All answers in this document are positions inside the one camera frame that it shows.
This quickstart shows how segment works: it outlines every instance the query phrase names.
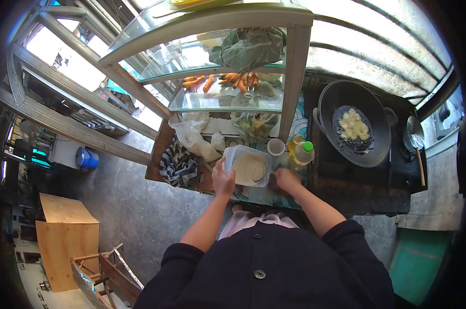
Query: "dough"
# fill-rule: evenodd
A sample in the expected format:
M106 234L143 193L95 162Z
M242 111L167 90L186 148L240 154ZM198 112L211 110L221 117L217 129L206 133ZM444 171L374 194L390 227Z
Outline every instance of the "dough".
M343 118L339 120L339 125L344 130L340 133L344 140L361 139L365 141L370 137L369 128L362 122L362 117L353 108L343 114Z
M246 186L256 185L267 173L266 160L257 154L236 157L231 168L236 171L235 182Z

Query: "hand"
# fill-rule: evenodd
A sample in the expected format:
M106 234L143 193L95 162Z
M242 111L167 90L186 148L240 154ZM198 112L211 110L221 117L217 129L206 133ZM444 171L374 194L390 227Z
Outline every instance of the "hand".
M226 157L220 158L212 169L212 187L214 187L216 196L228 197L230 199L235 190L236 172L235 170L231 170L230 175L226 176L223 170L223 162L225 160Z
M302 185L300 177L292 170L279 168L274 172L276 183L284 191L292 194L292 191Z

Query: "green bottle cap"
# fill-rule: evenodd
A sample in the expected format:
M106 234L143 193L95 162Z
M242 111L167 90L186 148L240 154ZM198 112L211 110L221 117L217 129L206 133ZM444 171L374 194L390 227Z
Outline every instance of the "green bottle cap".
M303 143L303 150L305 152L310 152L312 151L312 149L314 149L314 145L312 145L312 143L310 141L306 141Z

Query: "oil bottle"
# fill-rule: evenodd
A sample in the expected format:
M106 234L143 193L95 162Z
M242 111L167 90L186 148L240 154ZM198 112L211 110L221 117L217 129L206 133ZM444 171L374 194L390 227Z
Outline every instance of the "oil bottle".
M314 159L314 145L310 141L299 143L290 154L288 159L288 168L294 171L300 171Z
M303 137L300 134L293 135L292 138L288 141L288 152L292 153L295 149L295 146L302 142Z

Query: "jacket button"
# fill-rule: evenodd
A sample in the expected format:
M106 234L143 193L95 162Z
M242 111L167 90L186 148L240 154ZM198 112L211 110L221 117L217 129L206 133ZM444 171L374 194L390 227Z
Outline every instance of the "jacket button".
M256 277L257 279L264 279L266 277L266 273L262 270L256 270L254 271L254 277Z

